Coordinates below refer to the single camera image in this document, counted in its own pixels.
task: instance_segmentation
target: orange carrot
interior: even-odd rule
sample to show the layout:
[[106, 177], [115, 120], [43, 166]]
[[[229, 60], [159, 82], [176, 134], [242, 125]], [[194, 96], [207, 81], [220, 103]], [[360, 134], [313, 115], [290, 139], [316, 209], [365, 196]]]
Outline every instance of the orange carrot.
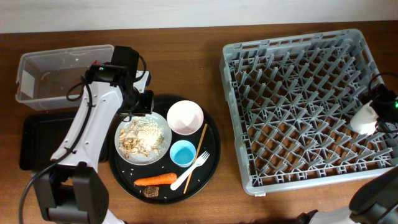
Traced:
[[134, 181], [134, 184], [138, 186], [172, 184], [176, 180], [177, 180], [177, 175], [174, 173], [169, 173], [169, 174], [158, 175], [156, 177], [141, 178]]

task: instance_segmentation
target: pink bowl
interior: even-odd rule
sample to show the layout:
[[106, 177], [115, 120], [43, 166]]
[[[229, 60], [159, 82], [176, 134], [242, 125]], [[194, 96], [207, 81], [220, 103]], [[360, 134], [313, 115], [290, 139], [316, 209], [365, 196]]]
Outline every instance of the pink bowl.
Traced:
[[198, 131], [203, 124], [203, 111], [196, 103], [182, 100], [170, 107], [167, 123], [175, 133], [187, 136]]

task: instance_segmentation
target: dish rack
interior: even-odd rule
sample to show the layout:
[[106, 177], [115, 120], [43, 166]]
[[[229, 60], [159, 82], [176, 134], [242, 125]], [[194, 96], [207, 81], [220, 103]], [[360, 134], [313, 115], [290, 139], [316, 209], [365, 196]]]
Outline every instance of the dish rack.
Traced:
[[375, 177], [398, 165], [395, 136], [349, 126], [379, 73], [359, 30], [229, 44], [220, 71], [247, 194]]

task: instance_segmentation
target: wooden tabletop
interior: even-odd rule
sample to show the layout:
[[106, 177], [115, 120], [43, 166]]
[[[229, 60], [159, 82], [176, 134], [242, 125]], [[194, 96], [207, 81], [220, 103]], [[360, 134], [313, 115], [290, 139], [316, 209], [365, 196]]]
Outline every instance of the wooden tabletop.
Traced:
[[[15, 100], [21, 55], [99, 44], [136, 49], [152, 74], [148, 89], [156, 95], [175, 94], [197, 102], [213, 117], [221, 138], [220, 163], [208, 185], [196, 196], [172, 205], [150, 205], [135, 199], [115, 181], [109, 164], [100, 164], [99, 176], [109, 190], [109, 208], [118, 218], [129, 223], [281, 223], [281, 219], [302, 212], [346, 206], [369, 180], [266, 197], [243, 191], [218, 65], [226, 44], [352, 28], [363, 32], [380, 71], [398, 71], [398, 21], [0, 34], [0, 223], [17, 223], [19, 199], [30, 179], [30, 172], [19, 168], [23, 122], [29, 115], [53, 112], [34, 111]], [[33, 190], [24, 217], [26, 223], [45, 223]]]

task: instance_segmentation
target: fork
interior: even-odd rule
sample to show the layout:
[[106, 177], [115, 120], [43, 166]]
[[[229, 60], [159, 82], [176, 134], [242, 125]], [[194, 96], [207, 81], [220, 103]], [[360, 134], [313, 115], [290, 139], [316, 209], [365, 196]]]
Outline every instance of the fork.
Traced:
[[189, 169], [187, 169], [187, 171], [185, 171], [174, 183], [172, 183], [172, 185], [170, 185], [170, 188], [172, 190], [176, 190], [182, 184], [182, 182], [184, 182], [184, 180], [193, 172], [195, 168], [202, 166], [206, 162], [209, 156], [210, 154], [207, 151], [202, 153], [202, 155], [198, 157], [195, 163], [191, 167], [189, 167]]

